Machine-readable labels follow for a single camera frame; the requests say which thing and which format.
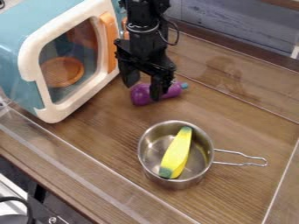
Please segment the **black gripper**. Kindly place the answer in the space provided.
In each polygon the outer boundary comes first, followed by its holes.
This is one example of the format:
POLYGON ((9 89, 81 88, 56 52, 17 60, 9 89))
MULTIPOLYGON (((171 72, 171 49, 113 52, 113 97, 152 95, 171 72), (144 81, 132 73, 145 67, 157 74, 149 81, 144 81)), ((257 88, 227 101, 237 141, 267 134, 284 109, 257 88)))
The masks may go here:
POLYGON ((167 56, 168 25, 125 25, 125 35, 114 40, 116 60, 121 80, 130 88, 140 80, 140 73, 150 76, 149 96, 157 102, 173 82, 175 64, 167 56))

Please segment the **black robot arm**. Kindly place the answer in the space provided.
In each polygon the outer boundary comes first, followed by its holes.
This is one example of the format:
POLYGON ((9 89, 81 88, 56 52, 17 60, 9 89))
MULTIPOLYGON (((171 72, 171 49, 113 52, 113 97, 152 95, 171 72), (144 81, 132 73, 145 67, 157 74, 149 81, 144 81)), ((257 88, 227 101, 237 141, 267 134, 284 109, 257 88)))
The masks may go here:
POLYGON ((130 88, 140 80, 140 73, 150 76, 149 97, 158 101, 173 82, 176 65, 167 56, 168 25, 164 18, 169 0, 120 0, 125 8, 128 39, 114 40, 116 59, 122 82, 130 88))

